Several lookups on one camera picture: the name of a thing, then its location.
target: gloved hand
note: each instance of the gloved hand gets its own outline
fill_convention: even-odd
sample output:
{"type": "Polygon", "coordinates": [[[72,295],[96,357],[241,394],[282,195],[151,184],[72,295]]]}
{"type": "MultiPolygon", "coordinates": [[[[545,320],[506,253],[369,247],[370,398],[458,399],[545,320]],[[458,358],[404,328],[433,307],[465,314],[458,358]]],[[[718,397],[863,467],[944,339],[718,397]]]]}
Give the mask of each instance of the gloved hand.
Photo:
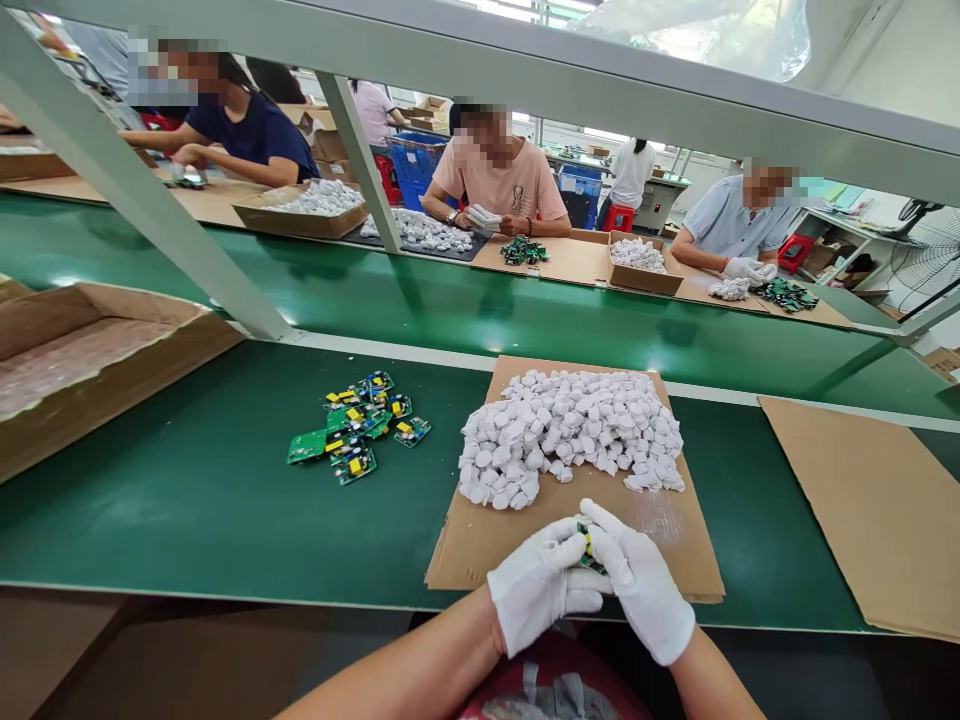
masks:
{"type": "Polygon", "coordinates": [[[696,618],[653,540],[628,528],[593,500],[582,500],[593,557],[606,568],[630,627],[653,659],[675,663],[690,644],[696,618]]]}
{"type": "Polygon", "coordinates": [[[531,535],[487,573],[509,657],[567,613],[597,612],[601,592],[613,594],[608,578],[580,566],[586,549],[576,519],[564,518],[531,535]]]}
{"type": "Polygon", "coordinates": [[[489,230],[490,232],[500,232],[500,222],[502,218],[485,210],[481,205],[471,205],[467,208],[467,217],[470,222],[479,228],[489,230]]]}
{"type": "Polygon", "coordinates": [[[753,258],[730,258],[723,268],[724,277],[746,278],[752,287],[760,287],[767,281],[757,272],[763,263],[753,258]]]}

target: pile of white components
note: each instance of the pile of white components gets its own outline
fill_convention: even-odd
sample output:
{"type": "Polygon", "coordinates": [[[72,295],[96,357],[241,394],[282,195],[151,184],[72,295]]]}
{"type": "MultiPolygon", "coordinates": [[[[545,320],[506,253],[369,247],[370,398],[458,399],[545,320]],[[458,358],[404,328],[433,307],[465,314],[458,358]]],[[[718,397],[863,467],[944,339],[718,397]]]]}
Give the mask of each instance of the pile of white components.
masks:
{"type": "Polygon", "coordinates": [[[631,470],[624,484],[637,492],[686,489],[680,423],[647,375],[530,370],[502,394],[461,430],[459,490],[470,502],[520,510],[540,492],[540,473],[568,483],[570,466],[585,462],[611,477],[631,470]]]}
{"type": "Polygon", "coordinates": [[[363,195],[340,180],[312,180],[306,190],[295,199],[271,210],[337,217],[348,210],[363,205],[363,195]]]}
{"type": "Polygon", "coordinates": [[[50,151],[45,148],[38,148],[34,145],[11,145],[4,147],[0,145],[0,155],[48,155],[50,151]]]}
{"type": "Polygon", "coordinates": [[[721,300],[746,300],[750,296],[750,281],[747,278],[733,278],[714,283],[707,294],[721,300]]]}
{"type": "MultiPolygon", "coordinates": [[[[416,210],[405,208],[391,208],[391,210],[404,245],[414,245],[424,250],[455,250],[456,252],[466,252],[473,247],[473,236],[465,230],[446,225],[416,210]]],[[[360,228],[360,236],[380,237],[373,217],[368,217],[360,228]]]]}
{"type": "Polygon", "coordinates": [[[661,273],[662,275],[667,274],[667,269],[663,266],[663,255],[654,247],[652,242],[629,238],[617,240],[610,246],[610,257],[615,265],[625,265],[626,267],[661,273]]]}

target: woman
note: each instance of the woman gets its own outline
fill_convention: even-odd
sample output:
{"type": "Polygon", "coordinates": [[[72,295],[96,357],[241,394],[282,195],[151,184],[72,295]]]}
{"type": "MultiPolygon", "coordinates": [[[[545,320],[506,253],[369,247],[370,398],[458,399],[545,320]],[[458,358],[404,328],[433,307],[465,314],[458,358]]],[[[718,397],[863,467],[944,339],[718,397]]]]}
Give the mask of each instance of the woman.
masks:
{"type": "Polygon", "coordinates": [[[198,93],[186,122],[172,132],[123,131],[138,148],[172,154],[181,165],[203,168],[212,160],[251,182],[283,187],[319,177],[300,131],[251,84],[240,63],[226,52],[187,51],[161,42],[162,62],[177,68],[198,93]],[[223,145],[226,153],[209,146],[223,145]]]}
{"type": "Polygon", "coordinates": [[[387,137],[390,135],[387,118],[391,118],[398,125],[406,125],[406,118],[400,114],[397,106],[390,102],[386,93],[373,83],[351,78],[350,88],[353,90],[353,101],[357,105],[357,114],[360,116],[363,134],[367,136],[370,149],[374,155],[390,157],[387,149],[387,137]]]}
{"type": "MultiPolygon", "coordinates": [[[[597,230],[603,229],[610,205],[632,207],[634,210],[640,207],[643,202],[643,188],[647,180],[653,177],[655,159],[656,153],[646,140],[630,138],[620,146],[610,167],[610,173],[614,177],[613,187],[597,213],[597,230]]],[[[621,229],[630,232],[630,228],[621,229]]]]}

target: white wall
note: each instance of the white wall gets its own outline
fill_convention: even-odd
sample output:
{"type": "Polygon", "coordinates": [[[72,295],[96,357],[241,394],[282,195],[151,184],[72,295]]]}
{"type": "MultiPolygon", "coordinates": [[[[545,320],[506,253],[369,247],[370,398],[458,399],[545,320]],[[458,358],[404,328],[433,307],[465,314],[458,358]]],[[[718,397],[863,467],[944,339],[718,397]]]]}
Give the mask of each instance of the white wall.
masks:
{"type": "MultiPolygon", "coordinates": [[[[841,97],[864,105],[960,126],[960,94],[955,91],[960,68],[960,2],[957,0],[906,0],[877,40],[861,67],[839,92],[841,97]]],[[[907,201],[897,195],[867,190],[871,199],[864,219],[879,225],[900,225],[897,214],[907,201]]],[[[892,246],[874,243],[870,254],[886,260],[892,246]]],[[[886,271],[864,289],[890,290],[888,305],[912,310],[926,299],[886,271]]],[[[918,343],[918,352],[937,346],[960,346],[960,315],[935,326],[918,343]]]]}

